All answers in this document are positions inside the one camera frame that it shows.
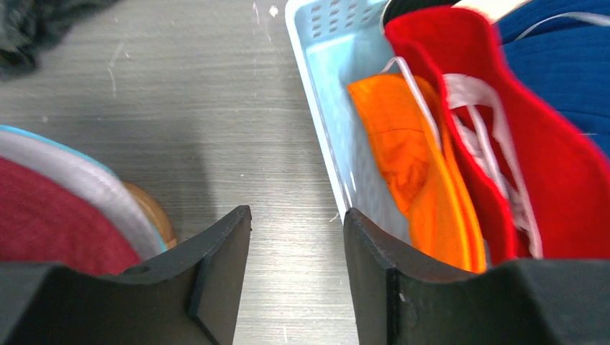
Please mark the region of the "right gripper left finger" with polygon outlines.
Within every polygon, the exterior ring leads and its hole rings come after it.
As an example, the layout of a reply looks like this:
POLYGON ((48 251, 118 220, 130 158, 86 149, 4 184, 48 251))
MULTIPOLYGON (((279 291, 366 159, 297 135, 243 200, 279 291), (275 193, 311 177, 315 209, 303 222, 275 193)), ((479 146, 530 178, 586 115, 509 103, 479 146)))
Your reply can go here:
POLYGON ((251 210, 119 275, 58 264, 1 265, 3 344, 231 344, 251 210))

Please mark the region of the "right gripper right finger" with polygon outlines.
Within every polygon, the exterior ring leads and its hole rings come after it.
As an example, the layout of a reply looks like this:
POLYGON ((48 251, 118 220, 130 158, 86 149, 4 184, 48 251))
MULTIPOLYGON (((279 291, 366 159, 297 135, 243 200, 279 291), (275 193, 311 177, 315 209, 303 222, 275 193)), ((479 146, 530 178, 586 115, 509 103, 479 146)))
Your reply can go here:
POLYGON ((609 262, 519 259, 482 274, 345 214, 361 344, 607 344, 609 262))

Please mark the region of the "wooden hat stand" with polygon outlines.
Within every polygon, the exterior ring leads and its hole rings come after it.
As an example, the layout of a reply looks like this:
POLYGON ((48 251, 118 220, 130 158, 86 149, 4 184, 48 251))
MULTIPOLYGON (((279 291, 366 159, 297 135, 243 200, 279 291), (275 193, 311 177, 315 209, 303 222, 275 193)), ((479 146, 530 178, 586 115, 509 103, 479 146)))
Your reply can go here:
POLYGON ((123 185, 137 201, 148 220, 155 226, 167 248, 174 248, 178 244, 178 238, 162 206, 140 187, 128 182, 123 182, 123 185))

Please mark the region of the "dark red bucket hat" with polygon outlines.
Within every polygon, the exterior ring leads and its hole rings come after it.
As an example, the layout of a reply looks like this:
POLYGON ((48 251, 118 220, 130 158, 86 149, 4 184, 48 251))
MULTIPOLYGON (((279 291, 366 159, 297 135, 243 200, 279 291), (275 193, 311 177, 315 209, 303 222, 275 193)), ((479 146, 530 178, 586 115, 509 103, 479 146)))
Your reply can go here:
POLYGON ((96 208, 34 170, 1 159, 1 261, 58 262, 105 275, 142 260, 96 208))

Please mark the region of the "orange bucket hat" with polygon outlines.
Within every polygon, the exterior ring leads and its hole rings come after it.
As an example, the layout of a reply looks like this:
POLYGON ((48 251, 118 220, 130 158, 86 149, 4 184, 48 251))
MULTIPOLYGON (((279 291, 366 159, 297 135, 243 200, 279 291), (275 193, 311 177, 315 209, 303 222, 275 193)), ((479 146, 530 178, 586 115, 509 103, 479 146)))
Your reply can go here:
POLYGON ((398 73, 374 75, 347 90, 380 174, 409 222, 412 246, 462 270, 484 272, 481 227, 446 127, 440 127, 438 147, 398 73))

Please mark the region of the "bright red bucket hat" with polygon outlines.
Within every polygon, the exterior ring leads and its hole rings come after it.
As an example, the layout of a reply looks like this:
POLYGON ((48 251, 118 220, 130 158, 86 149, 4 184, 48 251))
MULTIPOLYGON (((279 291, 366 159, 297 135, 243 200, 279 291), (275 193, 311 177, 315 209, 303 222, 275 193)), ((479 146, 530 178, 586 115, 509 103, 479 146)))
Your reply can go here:
POLYGON ((495 265, 609 257, 609 161, 517 80, 483 15, 430 7, 391 20, 385 36, 438 89, 437 120, 495 265))

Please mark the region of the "blue bucket hat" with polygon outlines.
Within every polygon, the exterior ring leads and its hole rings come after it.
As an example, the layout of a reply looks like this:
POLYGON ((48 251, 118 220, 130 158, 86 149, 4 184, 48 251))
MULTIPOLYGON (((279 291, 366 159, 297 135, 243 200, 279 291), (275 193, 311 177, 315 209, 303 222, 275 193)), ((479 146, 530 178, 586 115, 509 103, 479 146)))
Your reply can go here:
POLYGON ((609 2, 530 1, 497 21, 517 78, 609 153, 609 2))

